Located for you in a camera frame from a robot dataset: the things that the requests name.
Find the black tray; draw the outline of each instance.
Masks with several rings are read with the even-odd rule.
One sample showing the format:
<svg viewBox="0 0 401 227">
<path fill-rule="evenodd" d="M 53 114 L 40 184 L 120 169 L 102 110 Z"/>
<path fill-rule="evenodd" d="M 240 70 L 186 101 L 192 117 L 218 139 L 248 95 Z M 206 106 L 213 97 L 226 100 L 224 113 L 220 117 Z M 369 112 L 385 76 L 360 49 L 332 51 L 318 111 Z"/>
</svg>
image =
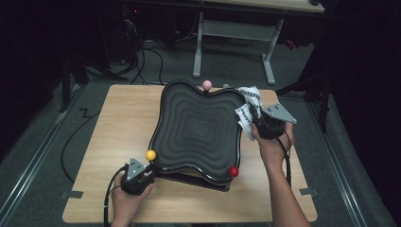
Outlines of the black tray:
<svg viewBox="0 0 401 227">
<path fill-rule="evenodd" d="M 227 191 L 233 179 L 228 169 L 240 161 L 235 109 L 244 103 L 233 88 L 205 93 L 187 80 L 168 83 L 148 147 L 157 154 L 150 162 L 157 177 Z"/>
</svg>

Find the person's right hand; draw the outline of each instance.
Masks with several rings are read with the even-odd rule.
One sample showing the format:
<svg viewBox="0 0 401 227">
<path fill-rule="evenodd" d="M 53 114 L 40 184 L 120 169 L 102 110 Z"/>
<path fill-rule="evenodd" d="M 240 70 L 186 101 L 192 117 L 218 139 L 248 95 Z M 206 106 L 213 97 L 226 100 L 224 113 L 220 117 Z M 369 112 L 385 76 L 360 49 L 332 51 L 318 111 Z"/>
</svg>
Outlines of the person's right hand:
<svg viewBox="0 0 401 227">
<path fill-rule="evenodd" d="M 252 128 L 253 138 L 255 138 L 259 143 L 260 156 L 263 160 L 263 163 L 265 164 L 268 173 L 269 171 L 283 171 L 284 151 L 278 141 L 275 139 L 269 140 L 261 138 L 254 123 L 252 123 Z M 278 137 L 278 139 L 281 140 L 284 147 L 286 148 L 286 151 L 288 151 L 289 148 L 294 144 L 294 135 L 292 128 L 293 124 L 287 122 L 285 126 L 285 131 L 287 132 L 287 134 L 283 133 L 280 137 Z"/>
</svg>

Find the black cable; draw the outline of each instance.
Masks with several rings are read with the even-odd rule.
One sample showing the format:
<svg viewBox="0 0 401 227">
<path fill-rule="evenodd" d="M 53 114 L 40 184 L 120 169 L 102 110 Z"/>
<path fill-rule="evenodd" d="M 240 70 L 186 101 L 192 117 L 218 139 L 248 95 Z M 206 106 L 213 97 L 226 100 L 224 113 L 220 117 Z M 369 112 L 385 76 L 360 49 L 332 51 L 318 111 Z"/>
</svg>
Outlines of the black cable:
<svg viewBox="0 0 401 227">
<path fill-rule="evenodd" d="M 186 39 L 186 40 L 176 41 L 175 44 L 180 45 L 180 46 L 183 46 L 183 47 L 192 47 L 192 46 L 197 45 L 198 41 L 194 40 L 194 41 L 191 42 L 192 44 L 182 44 L 182 43 L 184 43 L 184 42 L 190 42 L 191 39 L 196 38 L 196 37 L 197 37 L 197 36 L 193 36 L 193 37 L 190 37 L 190 38 L 188 38 L 188 39 Z"/>
<path fill-rule="evenodd" d="M 176 43 L 179 42 L 179 41 L 184 41 L 184 40 L 187 40 L 187 39 L 191 39 L 191 38 L 193 38 L 193 37 L 198 37 L 198 35 L 193 35 L 193 36 L 191 36 L 191 35 L 192 35 L 192 33 L 194 32 L 195 27 L 196 27 L 197 24 L 199 23 L 199 21 L 198 21 L 199 15 L 200 15 L 200 14 L 197 12 L 197 14 L 195 15 L 194 24 L 192 25 L 191 30 L 188 32 L 188 34 L 187 34 L 186 36 L 184 36 L 183 38 L 181 38 L 181 39 L 179 39 L 179 40 L 176 40 L 176 41 L 175 41 Z"/>
<path fill-rule="evenodd" d="M 120 167 L 120 169 L 118 169 L 118 170 L 114 173 L 112 179 L 111 179 L 110 182 L 109 182 L 109 186 L 107 187 L 106 196 L 105 196 L 105 198 L 104 198 L 104 206 L 103 206 L 103 211 L 104 211 L 104 213 L 103 213 L 103 224 L 104 224 L 104 227 L 109 227 L 109 197 L 110 197 L 110 194 L 111 194 L 112 191 L 115 190 L 117 187 L 121 186 L 121 185 L 118 185 L 118 186 L 114 187 L 114 188 L 111 190 L 112 185 L 113 185 L 113 182 L 114 182 L 114 179 L 118 176 L 118 174 L 119 174 L 120 172 L 122 172 L 122 171 L 127 171 L 127 170 L 128 170 L 128 166 L 129 166 L 128 164 L 125 164 L 124 166 Z"/>
<path fill-rule="evenodd" d="M 155 54 L 157 54 L 157 55 L 159 56 L 160 61 L 161 61 L 161 66 L 160 66 L 160 71 L 159 71 L 159 81 L 160 81 L 160 84 L 161 84 L 162 86 L 165 86 L 165 85 L 163 84 L 163 82 L 162 82 L 163 57 L 162 57 L 159 53 L 157 53 L 156 51 L 154 51 L 154 50 L 151 50 L 151 49 L 145 49 L 145 50 L 151 51 L 151 52 L 153 52 L 153 53 L 155 53 Z"/>
<path fill-rule="evenodd" d="M 289 186 L 291 186 L 291 165 L 290 165 L 290 162 L 289 162 L 289 155 L 291 153 L 291 142 L 289 140 L 289 136 L 288 136 L 287 132 L 284 131 L 284 133 L 286 134 L 286 136 L 288 138 L 288 145 L 289 145 L 288 152 L 286 150 L 286 147 L 283 145 L 283 142 L 281 142 L 281 140 L 278 137 L 275 138 L 275 139 L 278 141 L 278 143 L 280 144 L 281 149 L 284 152 L 284 157 L 286 159 L 286 166 L 287 166 L 287 182 L 288 182 Z"/>
<path fill-rule="evenodd" d="M 148 85 L 147 81 L 144 79 L 144 76 L 142 76 L 142 74 L 139 74 L 139 77 L 141 77 L 142 79 L 142 85 Z"/>
<path fill-rule="evenodd" d="M 136 81 L 136 79 L 137 79 L 139 76 L 141 77 L 141 79 L 144 79 L 144 78 L 142 77 L 142 75 L 141 75 L 141 72 L 142 72 L 142 70 L 144 69 L 144 66 L 145 66 L 145 53 L 144 53 L 144 49 L 143 49 L 143 48 L 141 48 L 141 53 L 142 53 L 142 60 L 143 60 L 142 66 L 141 66 L 141 68 L 139 68 L 139 64 L 137 65 L 137 67 L 138 67 L 138 73 L 135 75 L 135 77 L 133 77 L 133 79 L 132 79 L 132 81 L 131 81 L 131 85 L 134 84 L 134 82 Z"/>
<path fill-rule="evenodd" d="M 70 135 L 70 137 L 68 138 L 68 140 L 65 142 L 64 147 L 62 148 L 62 151 L 61 151 L 61 158 L 60 158 L 60 161 L 61 161 L 61 168 L 62 168 L 62 171 L 64 172 L 65 176 L 68 178 L 68 180 L 70 180 L 71 183 L 74 183 L 75 181 L 74 181 L 73 178 L 70 176 L 70 174 L 68 174 L 67 169 L 65 168 L 65 165 L 64 165 L 64 153 L 65 153 L 65 150 L 66 150 L 68 144 L 69 144 L 69 143 L 71 142 L 71 140 L 73 139 L 74 135 L 76 135 L 77 132 L 78 132 L 80 129 L 82 129 L 83 126 L 86 125 L 86 123 L 88 123 L 90 120 L 92 120 L 93 118 L 95 118 L 95 116 L 97 116 L 97 115 L 99 115 L 99 114 L 100 114 L 100 112 L 94 114 L 93 116 L 89 117 L 85 122 L 83 122 L 83 123 Z"/>
<path fill-rule="evenodd" d="M 135 24 L 131 21 L 131 20 L 124 20 L 124 22 L 129 22 L 132 26 L 135 26 Z M 129 41 L 128 41 L 128 45 L 129 45 L 129 55 L 128 55 L 128 59 L 129 59 L 129 61 L 131 62 L 130 63 L 130 65 L 127 67 L 127 68 L 125 68 L 125 69 L 122 69 L 122 70 L 120 70 L 120 71 L 117 71 L 117 72 L 112 72 L 111 70 L 111 73 L 113 73 L 114 75 L 117 75 L 117 76 L 121 76 L 121 75 L 124 75 L 124 74 L 126 74 L 126 73 L 129 73 L 132 69 L 134 69 L 135 67 L 136 67 L 136 65 L 139 63 L 139 60 L 138 60 L 138 58 L 137 58 L 137 56 L 136 56 L 136 52 L 141 48 L 141 46 L 142 46 L 142 39 L 143 39 L 143 35 L 144 35 L 144 31 L 143 31 L 143 29 L 140 29 L 140 28 L 138 28 L 138 32 L 135 32 L 135 33 L 133 33 L 132 35 L 133 35 L 133 39 L 130 39 L 129 37 Z M 91 74 L 91 75 L 94 75 L 94 76 L 97 76 L 97 77 L 104 77 L 104 76 L 106 76 L 106 75 L 104 75 L 104 73 L 97 73 L 97 72 L 94 72 L 94 71 L 92 71 L 92 70 L 90 70 L 90 69 L 86 69 L 87 70 L 87 72 L 89 73 L 89 74 Z"/>
<path fill-rule="evenodd" d="M 208 50 L 218 51 L 218 50 L 222 49 L 227 44 L 227 40 L 225 38 L 221 38 L 221 39 L 223 39 L 222 45 L 217 47 L 217 48 L 209 48 L 204 44 L 202 44 L 202 48 L 208 49 Z M 220 43 L 220 41 L 218 39 L 209 39 L 209 41 L 212 41 L 213 43 Z"/>
</svg>

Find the yellow button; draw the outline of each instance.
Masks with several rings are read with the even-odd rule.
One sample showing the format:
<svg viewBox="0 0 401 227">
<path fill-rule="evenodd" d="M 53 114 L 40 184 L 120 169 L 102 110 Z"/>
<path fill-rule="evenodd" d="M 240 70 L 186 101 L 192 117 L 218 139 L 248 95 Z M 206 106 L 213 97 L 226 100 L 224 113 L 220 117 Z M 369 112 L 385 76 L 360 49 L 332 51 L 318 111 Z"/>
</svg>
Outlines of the yellow button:
<svg viewBox="0 0 401 227">
<path fill-rule="evenodd" d="M 154 150 L 148 150 L 147 154 L 145 155 L 148 159 L 148 161 L 153 161 L 156 158 L 156 152 Z"/>
</svg>

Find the red ball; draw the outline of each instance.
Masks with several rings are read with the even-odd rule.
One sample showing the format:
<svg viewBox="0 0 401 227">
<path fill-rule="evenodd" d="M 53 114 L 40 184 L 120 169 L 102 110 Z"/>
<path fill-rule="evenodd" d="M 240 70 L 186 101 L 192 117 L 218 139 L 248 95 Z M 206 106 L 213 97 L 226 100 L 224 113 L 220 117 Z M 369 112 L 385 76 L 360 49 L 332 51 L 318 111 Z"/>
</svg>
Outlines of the red ball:
<svg viewBox="0 0 401 227">
<path fill-rule="evenodd" d="M 232 166 L 228 169 L 228 174 L 230 175 L 230 177 L 234 178 L 234 177 L 238 176 L 239 170 L 237 167 Z"/>
</svg>

